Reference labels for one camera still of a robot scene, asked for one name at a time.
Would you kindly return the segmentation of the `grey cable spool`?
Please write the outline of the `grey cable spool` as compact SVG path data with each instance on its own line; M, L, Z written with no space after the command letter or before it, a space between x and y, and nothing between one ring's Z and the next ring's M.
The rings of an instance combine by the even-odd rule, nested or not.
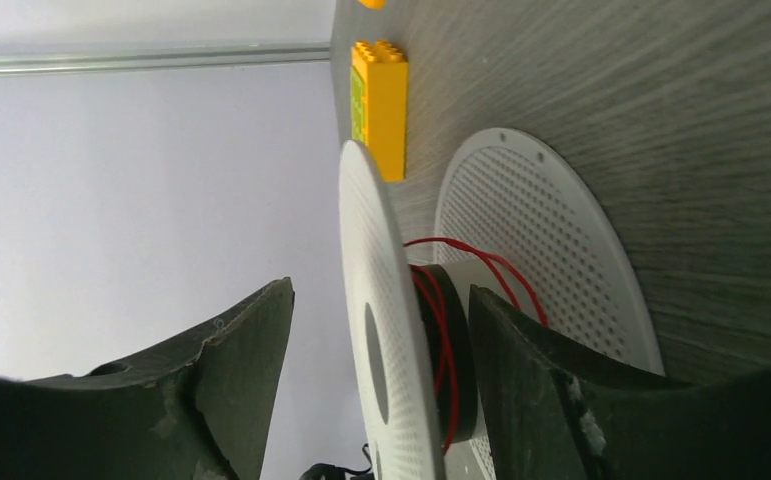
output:
M605 356L655 374L639 282L575 170L527 133L490 128L456 151L418 281L367 147L345 142L339 217L347 311L378 479L493 479L469 351L472 286Z

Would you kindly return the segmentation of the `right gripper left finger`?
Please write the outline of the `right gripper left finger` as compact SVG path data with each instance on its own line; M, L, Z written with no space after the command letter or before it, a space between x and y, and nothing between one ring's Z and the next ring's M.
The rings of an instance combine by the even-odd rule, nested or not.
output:
M294 301L277 279L87 375L0 378L0 479L258 478Z

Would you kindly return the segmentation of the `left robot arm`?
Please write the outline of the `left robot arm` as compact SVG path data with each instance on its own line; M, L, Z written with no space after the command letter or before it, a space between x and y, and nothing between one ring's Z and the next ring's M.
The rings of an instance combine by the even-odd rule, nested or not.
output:
M344 466L328 463L316 463L300 475L300 480L374 480L372 471L373 462L368 444L361 447L362 454L367 459L369 466L366 469L357 470Z

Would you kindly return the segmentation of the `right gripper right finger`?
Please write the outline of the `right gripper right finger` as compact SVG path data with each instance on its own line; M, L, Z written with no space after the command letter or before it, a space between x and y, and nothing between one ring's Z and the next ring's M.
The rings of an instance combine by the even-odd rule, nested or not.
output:
M484 287L470 340L501 479L771 479L771 368L690 384L598 353Z

